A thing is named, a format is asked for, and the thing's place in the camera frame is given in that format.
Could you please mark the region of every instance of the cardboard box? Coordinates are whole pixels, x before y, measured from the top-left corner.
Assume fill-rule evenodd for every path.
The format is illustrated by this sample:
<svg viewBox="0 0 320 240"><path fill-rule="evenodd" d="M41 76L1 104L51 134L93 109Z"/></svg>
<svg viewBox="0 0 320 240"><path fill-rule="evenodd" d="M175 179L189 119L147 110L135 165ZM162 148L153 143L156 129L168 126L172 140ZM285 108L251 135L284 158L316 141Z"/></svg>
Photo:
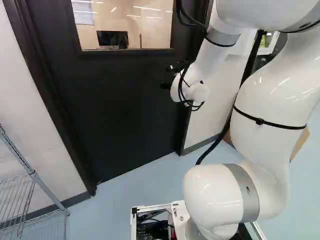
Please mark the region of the cardboard box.
<svg viewBox="0 0 320 240"><path fill-rule="evenodd" d="M306 127L298 141L296 141L296 144L294 146L294 149L292 151L292 154L291 154L291 157L290 157L290 162L294 159L294 157L297 155L297 153L300 151L301 147L305 144L305 142L307 141L308 137L310 136L310 132L309 132L309 129L308 127ZM230 137L230 132L228 131L227 134L225 135L225 137L223 138L223 140L228 143L229 145L231 145L232 147L235 147L231 141L231 137Z"/></svg>

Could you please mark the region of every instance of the wall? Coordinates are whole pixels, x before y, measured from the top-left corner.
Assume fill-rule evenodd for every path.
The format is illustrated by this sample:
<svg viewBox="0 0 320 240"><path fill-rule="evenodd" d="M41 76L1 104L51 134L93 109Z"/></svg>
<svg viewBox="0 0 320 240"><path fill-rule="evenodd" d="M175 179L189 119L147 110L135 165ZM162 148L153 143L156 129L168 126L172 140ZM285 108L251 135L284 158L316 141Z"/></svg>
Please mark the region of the wall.
<svg viewBox="0 0 320 240"><path fill-rule="evenodd" d="M94 25L77 24L77 31L83 50L104 49L99 46L96 31L127 31L129 49L169 48L171 40L173 0L99 0L93 2L92 11ZM161 11L134 8L160 9Z"/></svg>
<svg viewBox="0 0 320 240"><path fill-rule="evenodd" d="M86 188L49 116L0 1L0 123L42 180L62 201ZM0 142L0 178L25 173ZM35 190L30 211L52 202Z"/></svg>
<svg viewBox="0 0 320 240"><path fill-rule="evenodd" d="M191 114L184 149L207 140L221 132L239 90L248 54L248 42L253 43L255 31L244 30L224 63L216 73L203 82L211 94L200 110Z"/></svg>

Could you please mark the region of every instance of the glass pane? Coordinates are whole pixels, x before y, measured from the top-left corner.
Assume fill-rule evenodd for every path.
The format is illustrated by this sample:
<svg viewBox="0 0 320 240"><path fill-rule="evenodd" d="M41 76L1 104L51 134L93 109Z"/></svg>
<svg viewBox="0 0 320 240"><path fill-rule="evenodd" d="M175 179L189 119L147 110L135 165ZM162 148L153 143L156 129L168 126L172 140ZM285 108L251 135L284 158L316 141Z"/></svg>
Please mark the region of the glass pane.
<svg viewBox="0 0 320 240"><path fill-rule="evenodd" d="M173 0L71 0L82 50L168 49Z"/></svg>
<svg viewBox="0 0 320 240"><path fill-rule="evenodd" d="M265 35L263 35L260 42L260 48L268 48L274 37L274 34L275 32L272 31L272 32L267 32Z"/></svg>

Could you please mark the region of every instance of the floor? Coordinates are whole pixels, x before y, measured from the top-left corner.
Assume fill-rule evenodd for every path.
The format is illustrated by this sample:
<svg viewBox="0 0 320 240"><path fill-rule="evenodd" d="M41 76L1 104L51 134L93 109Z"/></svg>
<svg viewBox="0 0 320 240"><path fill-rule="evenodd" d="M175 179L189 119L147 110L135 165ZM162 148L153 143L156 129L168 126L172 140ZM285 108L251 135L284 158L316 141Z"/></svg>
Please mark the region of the floor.
<svg viewBox="0 0 320 240"><path fill-rule="evenodd" d="M319 122L320 104L308 122L311 135L291 163L291 200L287 208L280 216L259 223L268 240L318 239ZM184 157L169 154L99 185L96 197L69 209L67 240L129 240L131 207L183 199L183 176L206 149ZM203 164L236 163L241 159L235 149L222 142Z"/></svg>

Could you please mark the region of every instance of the white robotic arm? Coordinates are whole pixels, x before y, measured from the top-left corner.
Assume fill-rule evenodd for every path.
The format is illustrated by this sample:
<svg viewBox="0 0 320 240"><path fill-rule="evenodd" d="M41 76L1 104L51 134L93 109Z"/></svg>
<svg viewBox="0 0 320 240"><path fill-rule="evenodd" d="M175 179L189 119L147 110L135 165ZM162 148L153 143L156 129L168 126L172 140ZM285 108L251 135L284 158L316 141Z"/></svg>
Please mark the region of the white robotic arm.
<svg viewBox="0 0 320 240"><path fill-rule="evenodd" d="M190 87L182 89L188 99L205 99L199 97L208 94L199 81L225 59L229 47L219 45L237 41L241 27L291 32L284 49L250 76L237 95L230 132L245 159L240 164L198 165L184 177L184 201L199 230L197 238L228 240L238 223L273 218L289 199L290 155L320 97L320 1L214 2L209 40L203 41L185 74ZM176 102L179 77L171 87ZM186 237L195 240L194 234Z"/></svg>

